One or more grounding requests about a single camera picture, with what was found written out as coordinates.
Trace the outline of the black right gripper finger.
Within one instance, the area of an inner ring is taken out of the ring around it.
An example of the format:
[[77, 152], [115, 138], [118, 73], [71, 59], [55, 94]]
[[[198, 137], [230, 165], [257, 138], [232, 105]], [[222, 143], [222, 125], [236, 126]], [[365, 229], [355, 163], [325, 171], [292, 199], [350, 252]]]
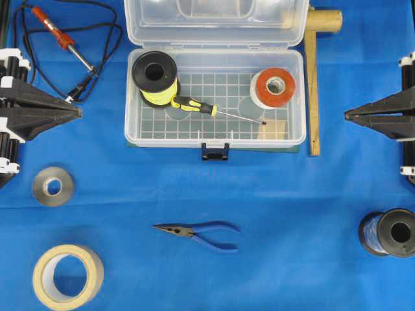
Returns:
[[352, 115], [404, 113], [412, 110], [414, 110], [414, 89], [406, 89], [376, 102], [348, 110], [344, 114], [349, 117]]
[[345, 116], [347, 121], [396, 140], [414, 140], [414, 116], [395, 115], [352, 115]]

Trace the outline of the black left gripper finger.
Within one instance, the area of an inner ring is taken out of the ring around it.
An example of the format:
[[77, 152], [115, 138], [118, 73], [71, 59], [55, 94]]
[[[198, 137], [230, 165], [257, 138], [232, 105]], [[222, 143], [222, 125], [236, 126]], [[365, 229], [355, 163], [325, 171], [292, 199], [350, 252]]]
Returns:
[[1, 98], [23, 106], [74, 111], [80, 114], [80, 109], [71, 103], [49, 95], [17, 78], [1, 79]]
[[1, 114], [1, 133], [18, 141], [32, 141], [55, 126], [80, 119], [74, 111], [6, 111]]

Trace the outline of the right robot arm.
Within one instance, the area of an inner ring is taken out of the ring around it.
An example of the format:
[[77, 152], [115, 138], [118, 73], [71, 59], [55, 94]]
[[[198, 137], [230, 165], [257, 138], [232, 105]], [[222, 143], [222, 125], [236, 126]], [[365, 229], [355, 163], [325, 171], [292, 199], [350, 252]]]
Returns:
[[403, 143], [400, 174], [414, 183], [414, 53], [399, 60], [402, 91], [344, 113], [347, 121]]

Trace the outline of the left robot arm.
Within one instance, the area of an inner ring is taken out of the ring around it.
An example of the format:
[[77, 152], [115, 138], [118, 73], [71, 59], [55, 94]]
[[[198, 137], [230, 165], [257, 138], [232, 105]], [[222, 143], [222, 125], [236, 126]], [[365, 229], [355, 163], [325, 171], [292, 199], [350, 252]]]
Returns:
[[20, 172], [19, 146], [82, 117], [68, 100], [27, 83], [30, 62], [17, 48], [1, 49], [1, 186]]

